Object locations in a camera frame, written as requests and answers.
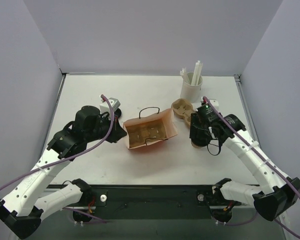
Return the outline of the orange paper bag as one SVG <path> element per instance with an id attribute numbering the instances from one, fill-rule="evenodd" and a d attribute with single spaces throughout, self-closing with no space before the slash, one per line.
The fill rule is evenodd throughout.
<path id="1" fill-rule="evenodd" d="M 171 108 L 126 120 L 123 129 L 127 133 L 123 139 L 129 150 L 167 141 L 178 135 Z"/>

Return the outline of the brown cardboard cup carrier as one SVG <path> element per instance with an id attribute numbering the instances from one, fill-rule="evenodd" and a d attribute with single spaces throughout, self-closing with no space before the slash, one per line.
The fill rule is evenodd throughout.
<path id="1" fill-rule="evenodd" d="M 157 140 L 167 139 L 165 127 L 162 122 L 147 122 L 126 127 L 129 138 L 129 148 L 148 146 Z"/>

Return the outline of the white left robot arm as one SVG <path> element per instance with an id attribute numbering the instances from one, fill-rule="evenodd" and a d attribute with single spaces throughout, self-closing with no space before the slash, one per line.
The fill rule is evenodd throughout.
<path id="1" fill-rule="evenodd" d="M 116 143 L 127 135 L 120 126 L 121 110 L 104 113 L 95 106 L 83 106 L 64 128 L 56 132 L 42 156 L 18 186 L 0 199 L 0 220 L 24 240 L 41 222 L 62 208 L 78 203 L 85 206 L 96 199 L 92 187 L 78 178 L 45 197 L 41 194 L 52 180 L 81 155 L 90 142 L 104 140 Z"/>

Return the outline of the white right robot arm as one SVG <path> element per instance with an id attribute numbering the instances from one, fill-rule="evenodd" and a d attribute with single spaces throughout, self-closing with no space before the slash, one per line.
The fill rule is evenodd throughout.
<path id="1" fill-rule="evenodd" d="M 253 186 L 230 178 L 220 180 L 212 186 L 215 203 L 228 200 L 253 206 L 264 219 L 273 221 L 300 198 L 300 179 L 275 167 L 234 114 L 222 117 L 208 102 L 202 103 L 191 114 L 189 137 L 198 147 L 207 147 L 211 141 L 217 141 L 220 148 L 226 146 L 257 181 Z"/>

